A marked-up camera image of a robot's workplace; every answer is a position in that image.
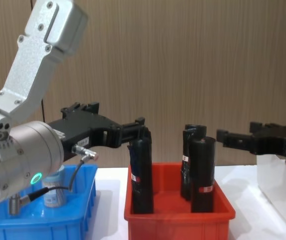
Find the blue plastic bin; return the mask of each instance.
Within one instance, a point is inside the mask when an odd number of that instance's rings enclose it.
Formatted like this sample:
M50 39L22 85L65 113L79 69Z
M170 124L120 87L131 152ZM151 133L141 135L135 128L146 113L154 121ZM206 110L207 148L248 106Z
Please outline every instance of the blue plastic bin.
M68 186L76 166L65 166ZM0 240L85 240L96 196L96 165L83 165L76 175L73 193L66 191L67 204L44 206L43 197L21 208L20 215L8 215L8 201L0 203ZM21 196L41 188L41 181L21 191Z

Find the wood panel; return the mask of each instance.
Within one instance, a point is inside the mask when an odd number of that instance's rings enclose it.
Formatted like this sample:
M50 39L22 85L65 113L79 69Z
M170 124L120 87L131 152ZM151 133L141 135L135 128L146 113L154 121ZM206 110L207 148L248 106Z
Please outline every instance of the wood panel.
M0 89L17 52L16 40L24 33L30 13L31 6L27 0L0 1ZM41 110L36 111L30 120L42 120Z
M247 133L286 124L286 0L77 0L90 22L45 98L60 108L99 101L119 123L144 116L153 161L180 161L184 124ZM217 147L217 164L255 164ZM129 164L126 146L99 149L101 167Z

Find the white robotic arm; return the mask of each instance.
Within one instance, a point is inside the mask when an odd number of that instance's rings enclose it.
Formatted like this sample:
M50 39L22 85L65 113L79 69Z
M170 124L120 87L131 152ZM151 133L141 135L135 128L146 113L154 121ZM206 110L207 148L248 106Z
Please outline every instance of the white robotic arm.
M17 40L0 91L0 201L59 169L63 147L45 123L26 120L40 105L56 65L78 47L86 14L71 0L38 0Z

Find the black bottle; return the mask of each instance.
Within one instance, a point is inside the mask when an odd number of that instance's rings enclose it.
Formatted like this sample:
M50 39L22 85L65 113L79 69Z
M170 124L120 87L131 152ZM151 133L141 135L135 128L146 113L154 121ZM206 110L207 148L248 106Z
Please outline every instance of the black bottle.
M154 211L152 181L152 142L143 137L128 146L132 170L132 204L134 214L152 214Z
M181 167L181 196L190 201L191 199L191 181L189 176L190 162L188 153L188 139L191 136L195 136L199 139L206 136L206 126L202 125L185 125L185 130L183 131L183 160Z
M189 138L192 213L211 213L214 197L215 142L212 137Z

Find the green indicator light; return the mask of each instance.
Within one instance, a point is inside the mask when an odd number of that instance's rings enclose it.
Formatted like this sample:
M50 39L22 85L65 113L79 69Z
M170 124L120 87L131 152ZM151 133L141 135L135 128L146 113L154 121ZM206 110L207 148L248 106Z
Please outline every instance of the green indicator light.
M36 173L31 179L31 184L37 183L38 181L41 180L41 178L42 178L42 173L41 172Z

